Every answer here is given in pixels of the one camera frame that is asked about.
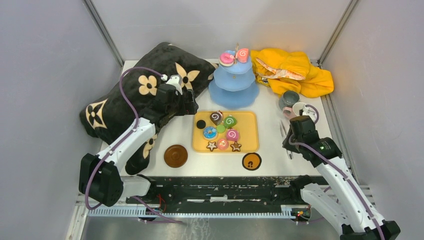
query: orange tray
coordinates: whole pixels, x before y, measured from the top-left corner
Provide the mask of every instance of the orange tray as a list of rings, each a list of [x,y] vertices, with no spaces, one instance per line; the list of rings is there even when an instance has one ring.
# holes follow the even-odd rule
[[[256,120],[256,114],[252,111],[223,111],[223,118],[225,119],[229,115],[232,115],[236,120],[237,124],[232,128],[237,130],[240,134],[240,137],[237,141],[238,144],[241,144],[240,151],[233,151],[233,148],[229,146],[225,150],[219,150],[215,148],[211,151],[209,148],[206,148],[209,144],[209,141],[203,137],[203,129],[198,129],[196,123],[199,120],[206,122],[206,127],[216,125],[211,121],[211,113],[216,111],[200,111],[194,115],[194,124],[193,124],[193,139],[192,146],[193,149],[198,153],[253,153],[259,149],[259,138],[258,138],[258,122]],[[217,142],[220,139],[226,139],[228,129],[224,133],[218,133],[218,137],[211,142]]]

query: yellow towel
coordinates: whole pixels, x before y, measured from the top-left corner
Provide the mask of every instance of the yellow towel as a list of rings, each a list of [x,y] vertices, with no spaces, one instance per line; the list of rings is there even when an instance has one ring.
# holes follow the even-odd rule
[[[316,98],[334,90],[331,73],[313,66],[304,52],[265,48],[250,51],[250,56],[256,81],[271,87],[278,95],[292,90]]]

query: green swirl candy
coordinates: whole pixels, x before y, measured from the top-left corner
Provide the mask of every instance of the green swirl candy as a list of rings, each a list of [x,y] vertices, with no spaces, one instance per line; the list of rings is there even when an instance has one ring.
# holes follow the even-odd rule
[[[227,129],[229,129],[229,128],[231,128],[231,127],[233,127],[234,125],[236,125],[237,124],[237,120],[236,120],[236,118],[235,117],[233,117],[233,116],[227,116],[225,119],[224,119],[224,126],[227,128]]]

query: gray teacup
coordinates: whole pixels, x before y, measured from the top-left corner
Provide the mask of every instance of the gray teacup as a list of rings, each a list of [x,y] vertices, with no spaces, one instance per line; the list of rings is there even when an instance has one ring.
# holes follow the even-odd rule
[[[297,92],[288,90],[279,98],[278,106],[281,110],[283,110],[284,107],[291,108],[295,103],[299,102],[300,99],[301,98]]]

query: white tabletop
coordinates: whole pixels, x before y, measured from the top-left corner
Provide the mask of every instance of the white tabletop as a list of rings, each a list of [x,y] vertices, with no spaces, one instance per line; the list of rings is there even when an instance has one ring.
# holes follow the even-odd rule
[[[137,61],[125,61],[123,70],[133,67]],[[320,114],[316,124],[321,138],[331,137],[330,128],[324,112],[321,98],[307,98],[300,96],[300,101],[315,106]],[[196,98],[199,105],[198,111],[226,111],[227,109],[211,101],[209,91],[206,89]],[[150,164],[141,174],[145,176],[168,176],[168,177],[274,177],[274,176],[319,176],[317,170],[302,155],[293,153],[293,159],[289,159],[286,150],[282,148],[282,136],[279,122],[283,120],[286,129],[289,129],[289,121],[284,118],[278,107],[278,96],[269,87],[259,85],[259,95],[255,102],[238,111],[252,111],[257,117],[259,135],[259,150],[257,153],[262,158],[262,164],[257,170],[249,171],[243,168],[242,158],[245,153],[198,153],[192,148],[192,134],[194,116],[174,117],[158,134],[154,148],[150,152]],[[164,161],[165,150],[179,144],[188,152],[187,162],[179,167],[169,167]]]

